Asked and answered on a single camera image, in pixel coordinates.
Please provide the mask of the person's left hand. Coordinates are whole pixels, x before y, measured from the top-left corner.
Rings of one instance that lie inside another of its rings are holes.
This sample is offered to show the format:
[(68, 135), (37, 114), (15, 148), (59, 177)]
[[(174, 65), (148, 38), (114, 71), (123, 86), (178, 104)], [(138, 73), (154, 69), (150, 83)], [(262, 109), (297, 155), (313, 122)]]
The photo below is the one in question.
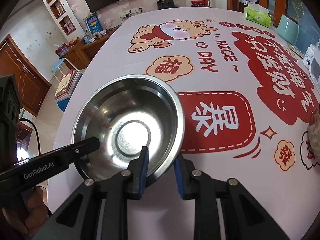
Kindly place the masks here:
[(43, 190), (39, 186), (33, 187), (26, 202), (16, 197), (14, 201), (5, 203), (2, 213), (13, 233), (17, 233), (20, 239), (33, 238), (49, 219)]

